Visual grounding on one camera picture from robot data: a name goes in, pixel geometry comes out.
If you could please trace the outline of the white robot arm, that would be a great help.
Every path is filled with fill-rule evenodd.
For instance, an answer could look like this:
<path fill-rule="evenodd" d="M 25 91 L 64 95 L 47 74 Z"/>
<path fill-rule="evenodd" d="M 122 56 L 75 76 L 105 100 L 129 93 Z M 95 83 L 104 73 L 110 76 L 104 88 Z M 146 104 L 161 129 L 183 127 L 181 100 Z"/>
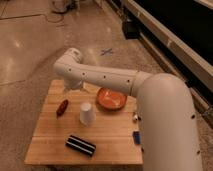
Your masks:
<path fill-rule="evenodd" d="M 144 171 L 203 171 L 193 98 L 180 78 L 85 65 L 76 48 L 65 51 L 54 70 L 68 90 L 87 82 L 136 99 Z"/>

